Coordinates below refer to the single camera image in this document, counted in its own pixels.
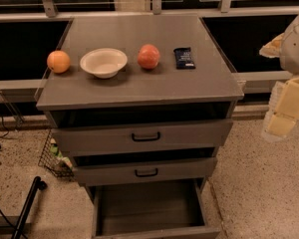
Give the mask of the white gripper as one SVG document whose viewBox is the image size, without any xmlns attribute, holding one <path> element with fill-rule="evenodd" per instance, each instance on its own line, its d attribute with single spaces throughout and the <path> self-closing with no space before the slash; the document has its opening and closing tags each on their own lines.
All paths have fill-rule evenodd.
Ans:
<svg viewBox="0 0 299 239">
<path fill-rule="evenodd" d="M 280 34 L 264 45 L 259 54 L 280 59 L 281 68 L 299 75 L 299 14 Z M 263 121 L 261 136 L 267 141 L 284 139 L 299 120 L 299 76 L 285 83 L 277 82 L 272 89 L 269 110 Z"/>
</svg>

